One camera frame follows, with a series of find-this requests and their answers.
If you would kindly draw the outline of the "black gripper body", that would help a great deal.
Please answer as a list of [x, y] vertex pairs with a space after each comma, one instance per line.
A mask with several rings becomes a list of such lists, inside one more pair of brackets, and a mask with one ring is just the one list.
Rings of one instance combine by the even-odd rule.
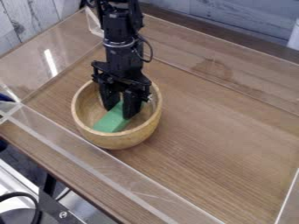
[[149, 95], [152, 82], [142, 74], [144, 63], [152, 59], [144, 58], [144, 44], [112, 45], [105, 43], [105, 61], [93, 60], [92, 79], [98, 84], [101, 96], [114, 96], [126, 90], [140, 96]]

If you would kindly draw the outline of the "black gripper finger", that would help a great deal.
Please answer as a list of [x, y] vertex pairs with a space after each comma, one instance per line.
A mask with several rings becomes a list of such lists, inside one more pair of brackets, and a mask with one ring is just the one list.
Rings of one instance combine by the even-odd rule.
[[110, 110], [120, 101], [120, 91], [117, 85], [100, 83], [98, 93], [105, 110]]
[[122, 117], [130, 119], [140, 112], [142, 103], [141, 95], [132, 90], [126, 90], [122, 93], [122, 98]]

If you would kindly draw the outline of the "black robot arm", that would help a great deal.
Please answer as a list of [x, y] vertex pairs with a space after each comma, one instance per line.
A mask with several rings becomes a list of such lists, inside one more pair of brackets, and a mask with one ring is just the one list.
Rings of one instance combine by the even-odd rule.
[[130, 119], [148, 102], [152, 85], [142, 74], [144, 63], [152, 60], [144, 58], [148, 41], [138, 34], [144, 15], [137, 0], [94, 0], [94, 6], [106, 61], [92, 61], [92, 80], [98, 85], [105, 110], [122, 102], [122, 117]]

